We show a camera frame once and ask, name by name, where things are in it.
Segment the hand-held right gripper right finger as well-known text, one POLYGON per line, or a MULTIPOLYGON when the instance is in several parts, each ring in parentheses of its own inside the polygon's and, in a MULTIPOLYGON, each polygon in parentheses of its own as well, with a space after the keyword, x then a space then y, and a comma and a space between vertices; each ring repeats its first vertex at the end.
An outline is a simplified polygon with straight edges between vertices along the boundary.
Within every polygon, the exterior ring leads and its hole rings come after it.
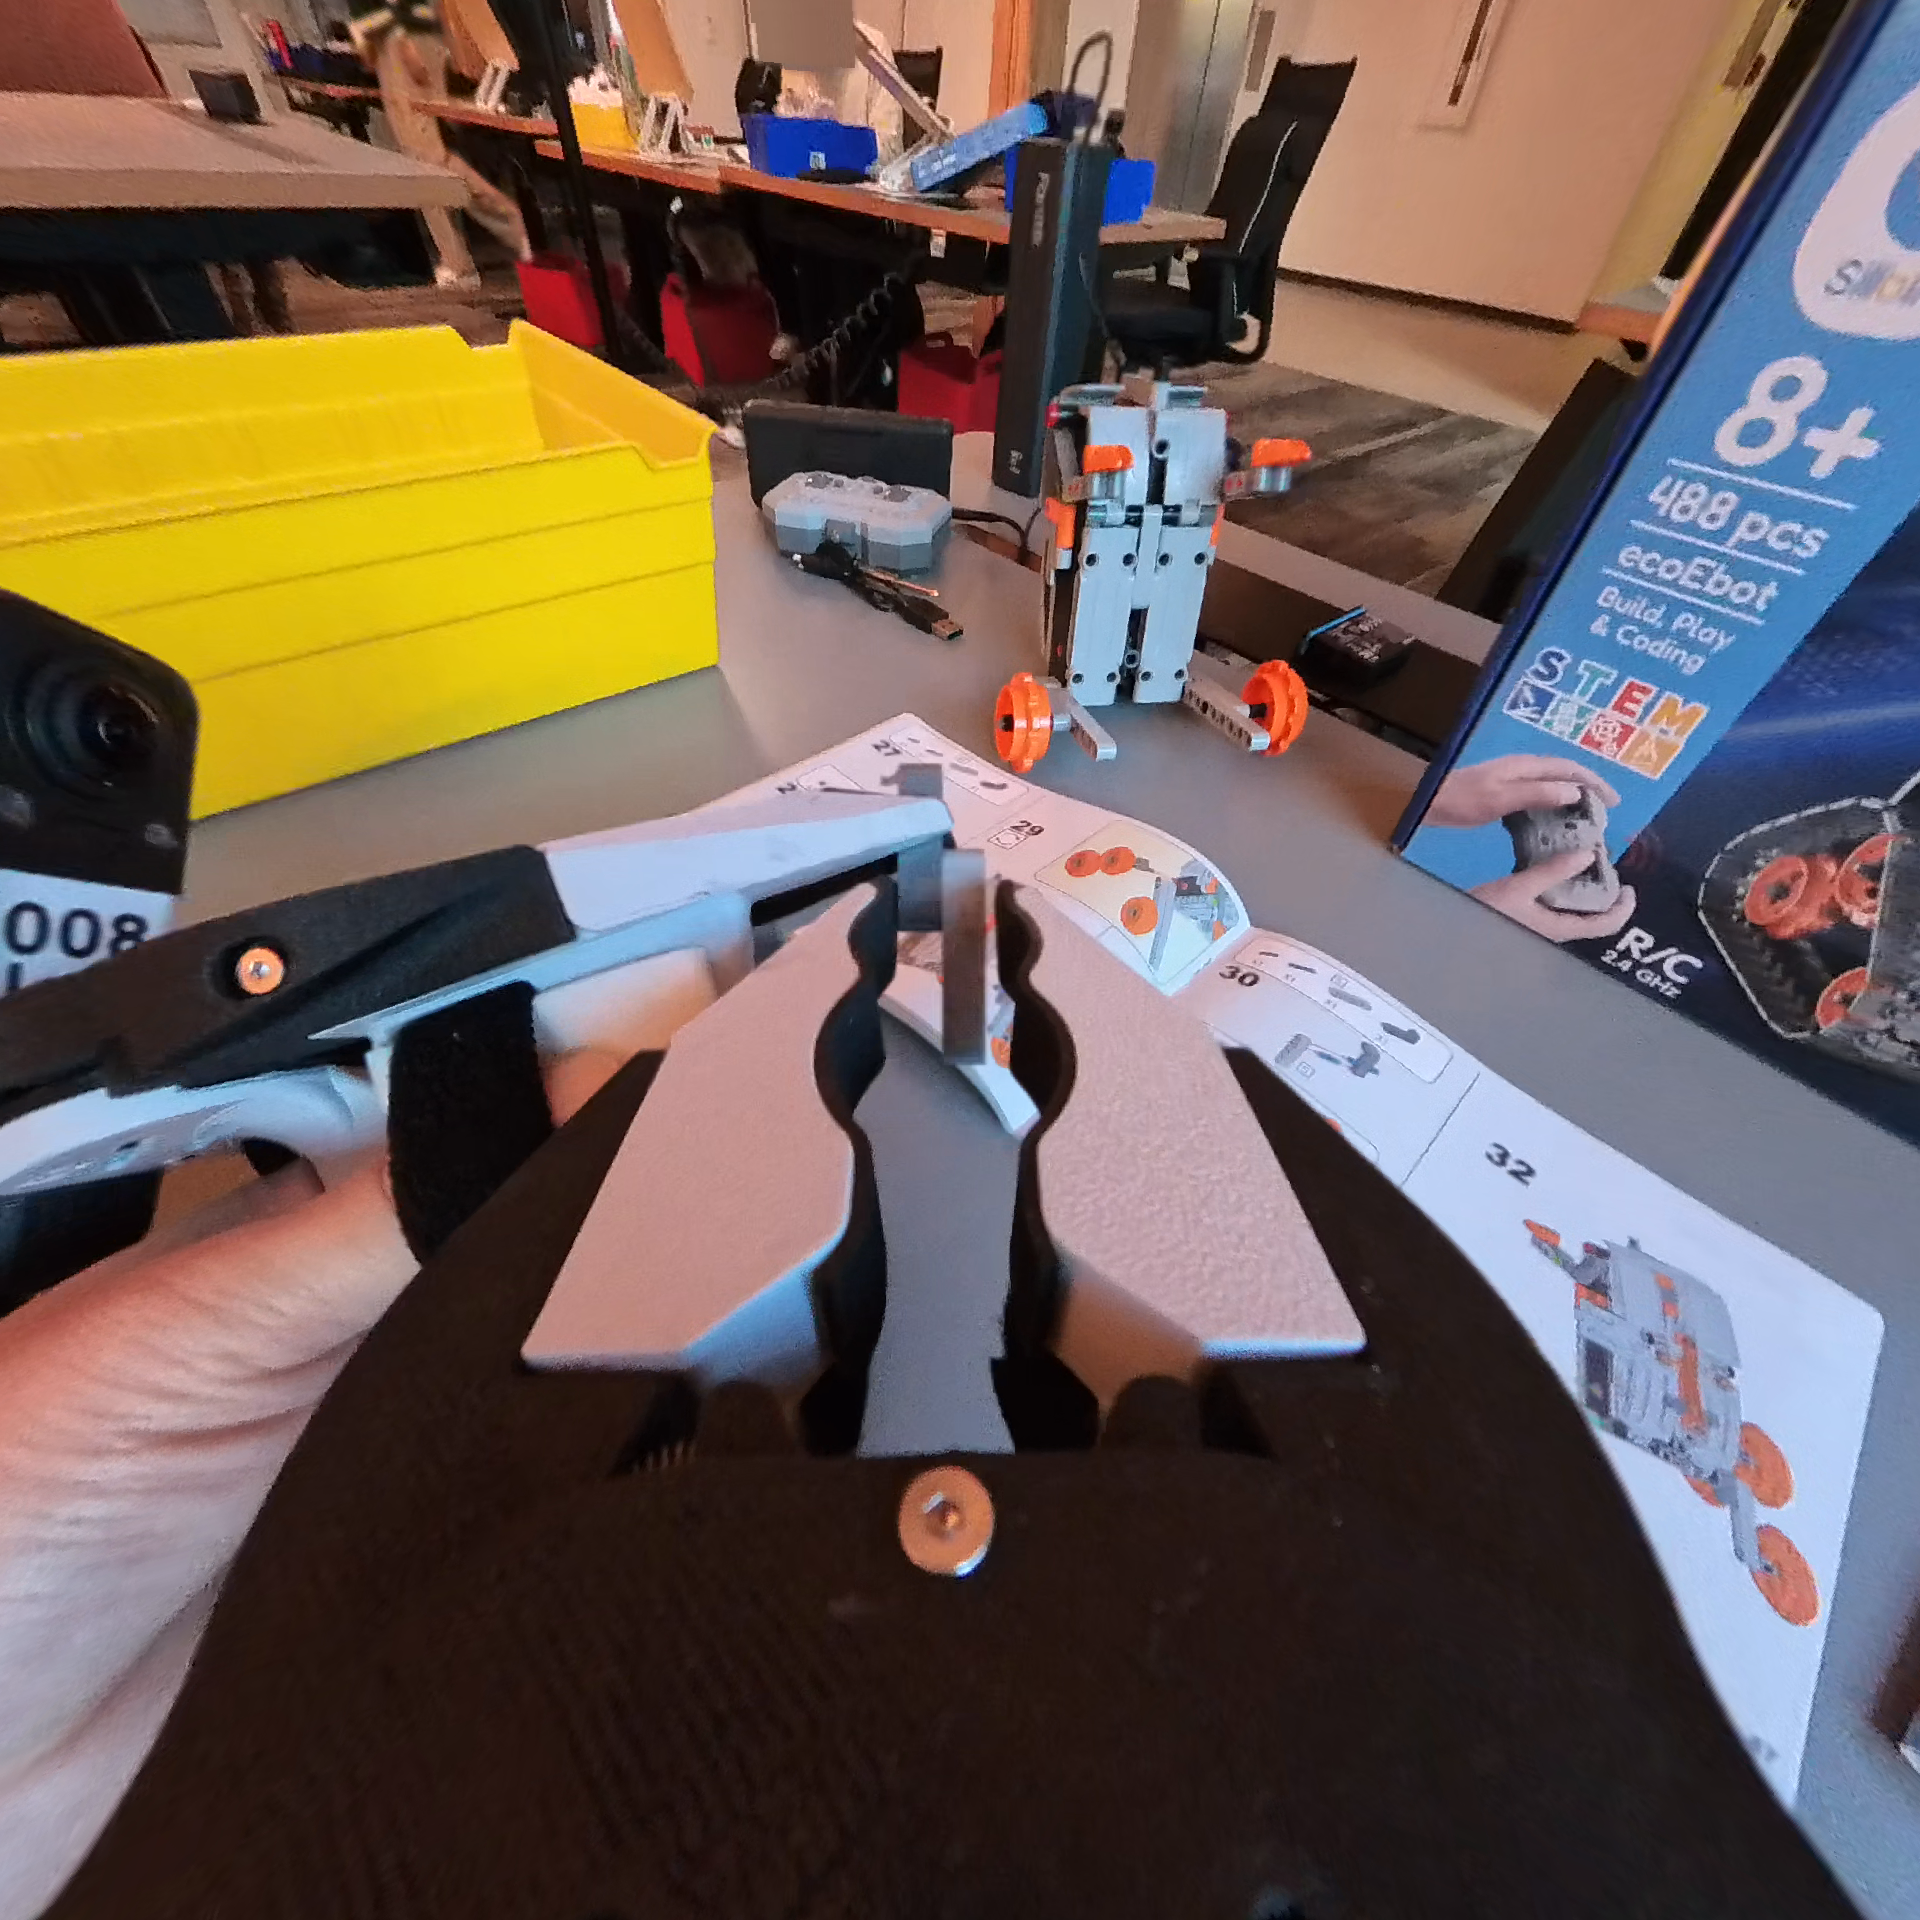
POLYGON ((1229 1054, 1033 885, 996 891, 1019 1147, 1002 1403, 1109 1408, 1142 1376, 1357 1352, 1338 1279, 1229 1054))

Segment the grey background table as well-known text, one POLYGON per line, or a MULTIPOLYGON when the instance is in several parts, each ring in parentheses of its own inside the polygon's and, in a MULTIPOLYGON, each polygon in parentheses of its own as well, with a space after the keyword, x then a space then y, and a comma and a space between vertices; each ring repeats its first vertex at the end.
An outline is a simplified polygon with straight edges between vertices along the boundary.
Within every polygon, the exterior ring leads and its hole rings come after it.
POLYGON ((4 211, 462 207, 459 177, 289 115, 219 123, 178 102, 3 95, 4 211))

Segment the toy instruction booklet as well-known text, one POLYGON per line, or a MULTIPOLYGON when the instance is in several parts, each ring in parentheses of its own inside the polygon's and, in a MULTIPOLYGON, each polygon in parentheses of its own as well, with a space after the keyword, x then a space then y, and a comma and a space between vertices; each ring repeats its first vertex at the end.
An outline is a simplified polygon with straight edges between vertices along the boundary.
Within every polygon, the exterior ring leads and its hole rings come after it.
POLYGON ((1477 1264, 1595 1430, 1763 1779, 1794 1803, 1882 1317, 1586 1135, 1182 837, 901 713, 721 798, 884 792, 938 763, 956 839, 1251 1049, 1477 1264))

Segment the person's left hand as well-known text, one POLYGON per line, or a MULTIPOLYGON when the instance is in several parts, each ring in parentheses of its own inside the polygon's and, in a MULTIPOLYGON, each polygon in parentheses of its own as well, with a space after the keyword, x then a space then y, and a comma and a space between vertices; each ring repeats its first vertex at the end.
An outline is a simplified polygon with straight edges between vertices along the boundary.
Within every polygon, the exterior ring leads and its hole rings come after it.
POLYGON ((313 1408, 419 1271, 390 1172, 296 1163, 3 1328, 3 1915, 129 1791, 313 1408))

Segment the black power adapter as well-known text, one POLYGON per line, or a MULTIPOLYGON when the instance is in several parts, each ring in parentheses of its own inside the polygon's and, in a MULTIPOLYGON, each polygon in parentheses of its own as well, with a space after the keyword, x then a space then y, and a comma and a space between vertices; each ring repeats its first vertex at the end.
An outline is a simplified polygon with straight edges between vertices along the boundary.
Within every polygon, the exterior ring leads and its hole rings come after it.
POLYGON ((1329 695, 1362 692, 1400 673, 1418 646, 1418 637, 1397 621, 1348 607, 1304 635, 1294 665, 1312 687, 1329 695))

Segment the black office chair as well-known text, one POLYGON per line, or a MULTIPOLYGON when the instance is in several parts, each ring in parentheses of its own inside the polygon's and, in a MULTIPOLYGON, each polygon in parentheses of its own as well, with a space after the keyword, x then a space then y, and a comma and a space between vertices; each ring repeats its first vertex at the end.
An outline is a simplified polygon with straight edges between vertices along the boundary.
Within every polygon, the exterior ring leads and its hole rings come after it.
POLYGON ((1102 323, 1122 369, 1245 368, 1264 359, 1283 239, 1355 69, 1355 60, 1278 62, 1260 109, 1232 134, 1208 203, 1226 231, 1197 249, 1187 287, 1109 281, 1102 323))

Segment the yellow plastic bin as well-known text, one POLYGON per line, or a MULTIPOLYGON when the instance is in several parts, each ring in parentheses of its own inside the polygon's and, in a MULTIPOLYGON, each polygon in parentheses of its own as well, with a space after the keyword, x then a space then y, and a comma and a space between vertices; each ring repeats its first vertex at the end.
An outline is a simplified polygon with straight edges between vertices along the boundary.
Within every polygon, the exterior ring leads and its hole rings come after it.
POLYGON ((539 326, 24 352, 4 588, 198 699, 196 820, 715 665, 713 423, 539 326))

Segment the grey toy beam piece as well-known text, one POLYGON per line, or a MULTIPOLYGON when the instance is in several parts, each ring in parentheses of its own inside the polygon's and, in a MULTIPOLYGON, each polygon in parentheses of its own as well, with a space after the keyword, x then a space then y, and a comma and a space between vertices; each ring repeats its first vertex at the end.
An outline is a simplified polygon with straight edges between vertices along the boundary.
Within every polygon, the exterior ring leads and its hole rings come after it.
POLYGON ((901 800, 929 800, 936 824, 896 853, 896 976, 880 1007, 963 1068, 992 1062, 992 887, 988 857, 953 844, 938 761, 896 767, 901 800), (909 966, 905 936, 932 940, 932 968, 909 966))

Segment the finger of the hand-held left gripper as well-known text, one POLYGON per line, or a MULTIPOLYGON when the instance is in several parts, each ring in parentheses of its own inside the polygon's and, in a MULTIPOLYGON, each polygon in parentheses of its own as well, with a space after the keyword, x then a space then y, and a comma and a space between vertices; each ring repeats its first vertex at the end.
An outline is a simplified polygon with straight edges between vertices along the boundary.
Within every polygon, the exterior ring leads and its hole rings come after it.
POLYGON ((898 887, 809 880, 785 893, 669 883, 645 911, 584 928, 444 911, 316 980, 316 1041, 362 1054, 321 1069, 326 1117, 425 1113, 525 1049, 664 1052, 667 1113, 848 1117, 880 1061, 898 887))
POLYGON ((569 924, 589 934, 706 900, 835 895, 901 854, 942 851, 950 830, 936 798, 787 790, 550 839, 539 853, 569 924))

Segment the black rectangular device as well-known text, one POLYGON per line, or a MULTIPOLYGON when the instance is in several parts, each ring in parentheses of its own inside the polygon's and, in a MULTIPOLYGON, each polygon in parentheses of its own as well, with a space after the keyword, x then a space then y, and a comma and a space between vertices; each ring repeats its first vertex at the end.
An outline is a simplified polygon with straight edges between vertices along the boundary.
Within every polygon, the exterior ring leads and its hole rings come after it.
POLYGON ((755 397, 741 412, 741 432, 755 504, 794 473, 953 492, 953 425, 938 416, 755 397))

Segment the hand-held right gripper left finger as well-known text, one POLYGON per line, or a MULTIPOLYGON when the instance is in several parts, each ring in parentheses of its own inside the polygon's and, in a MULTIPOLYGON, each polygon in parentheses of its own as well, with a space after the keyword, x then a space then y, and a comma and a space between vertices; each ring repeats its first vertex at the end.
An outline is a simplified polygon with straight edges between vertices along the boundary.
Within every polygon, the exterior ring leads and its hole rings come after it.
POLYGON ((852 1408, 884 1311, 873 1150, 898 893, 860 883, 685 1023, 539 1317, 534 1368, 756 1381, 852 1408))

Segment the blue storage bin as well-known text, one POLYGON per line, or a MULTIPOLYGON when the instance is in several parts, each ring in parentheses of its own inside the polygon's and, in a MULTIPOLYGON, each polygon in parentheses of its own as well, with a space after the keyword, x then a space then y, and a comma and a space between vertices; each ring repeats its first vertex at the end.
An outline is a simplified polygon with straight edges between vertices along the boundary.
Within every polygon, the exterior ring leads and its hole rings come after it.
POLYGON ((869 177, 880 156, 878 133, 818 115, 742 111, 750 167, 774 177, 869 177))

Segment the long wooden workbench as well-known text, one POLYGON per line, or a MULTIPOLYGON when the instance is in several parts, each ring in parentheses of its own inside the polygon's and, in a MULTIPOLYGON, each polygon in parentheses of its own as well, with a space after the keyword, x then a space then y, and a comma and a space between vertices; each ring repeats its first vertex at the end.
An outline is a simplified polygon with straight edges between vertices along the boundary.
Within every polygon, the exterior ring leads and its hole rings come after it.
MULTIPOLYGON (((429 100, 427 111, 452 126, 524 136, 544 159, 562 159, 560 128, 546 117, 490 111, 472 102, 429 100)), ((797 200, 817 207, 852 213, 864 219, 904 224, 929 233, 963 235, 988 246, 1009 246, 1012 219, 1002 203, 960 199, 892 196, 870 182, 817 182, 769 175, 746 161, 710 157, 659 157, 638 151, 584 149, 584 164, 594 175, 673 187, 682 195, 718 196, 728 190, 797 200)), ((1129 256, 1177 256, 1212 244, 1226 235, 1226 222, 1196 211, 1145 207, 1129 224, 1104 224, 1098 235, 1102 249, 1129 256)))

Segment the blue flat panel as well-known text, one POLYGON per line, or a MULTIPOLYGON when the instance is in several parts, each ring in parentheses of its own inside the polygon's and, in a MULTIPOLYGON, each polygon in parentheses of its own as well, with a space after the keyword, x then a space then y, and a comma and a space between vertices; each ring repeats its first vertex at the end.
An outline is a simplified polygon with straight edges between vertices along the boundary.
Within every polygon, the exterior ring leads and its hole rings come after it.
POLYGON ((1052 111, 1044 99, 1029 99, 996 117, 950 134, 923 142, 905 157, 905 191, 931 196, 972 175, 1029 136, 1050 136, 1052 111))

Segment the black power tower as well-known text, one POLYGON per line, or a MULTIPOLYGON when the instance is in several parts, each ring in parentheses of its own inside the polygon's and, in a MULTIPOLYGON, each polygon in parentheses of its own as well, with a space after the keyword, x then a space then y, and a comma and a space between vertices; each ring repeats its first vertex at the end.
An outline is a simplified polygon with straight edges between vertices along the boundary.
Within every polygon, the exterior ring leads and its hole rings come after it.
POLYGON ((1094 295, 1110 149, 1033 136, 1014 161, 992 483, 1037 495, 1052 401, 1094 376, 1094 295))

